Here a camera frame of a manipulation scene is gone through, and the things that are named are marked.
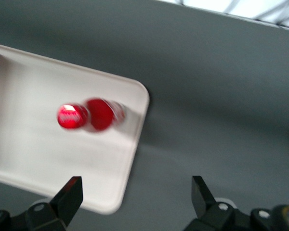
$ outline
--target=gray surface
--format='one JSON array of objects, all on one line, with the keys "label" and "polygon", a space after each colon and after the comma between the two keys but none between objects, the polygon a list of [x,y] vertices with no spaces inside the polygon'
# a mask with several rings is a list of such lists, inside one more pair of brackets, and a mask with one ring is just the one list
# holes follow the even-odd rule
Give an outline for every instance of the gray surface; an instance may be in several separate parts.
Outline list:
[{"label": "gray surface", "polygon": [[[0,1],[0,44],[151,93],[121,208],[80,210],[70,230],[182,230],[192,175],[246,213],[289,204],[289,31],[150,0],[15,0]],[[0,184],[14,215],[37,199]]]}]

